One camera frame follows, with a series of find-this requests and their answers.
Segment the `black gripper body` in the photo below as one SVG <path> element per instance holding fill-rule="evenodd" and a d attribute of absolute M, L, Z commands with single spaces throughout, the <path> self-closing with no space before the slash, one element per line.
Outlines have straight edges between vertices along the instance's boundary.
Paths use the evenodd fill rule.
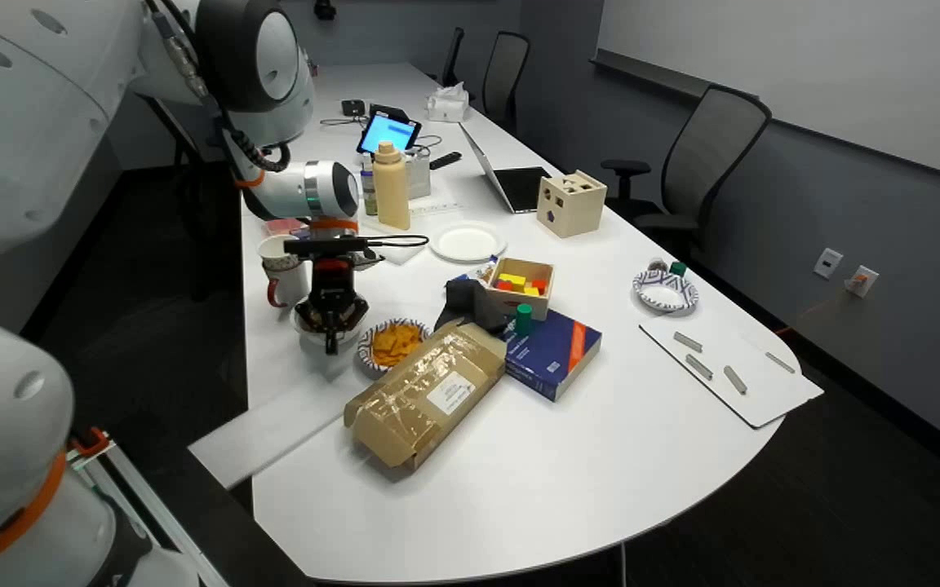
<path fill-rule="evenodd" d="M 291 254 L 309 264 L 309 300 L 318 314 L 351 326 L 353 308 L 353 271 L 372 260 L 368 241 L 359 234 L 297 234 L 283 241 Z"/>

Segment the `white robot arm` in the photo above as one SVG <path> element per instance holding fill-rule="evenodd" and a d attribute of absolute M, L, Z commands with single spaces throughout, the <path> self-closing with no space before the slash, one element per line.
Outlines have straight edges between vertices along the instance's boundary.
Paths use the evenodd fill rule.
<path fill-rule="evenodd" d="M 313 66 L 293 0 L 0 0 L 0 256 L 67 210 L 120 98 L 208 104 L 238 189 L 264 218 L 347 218 L 353 172 L 297 159 Z M 75 391 L 0 326 L 0 587 L 202 587 L 71 458 Z"/>

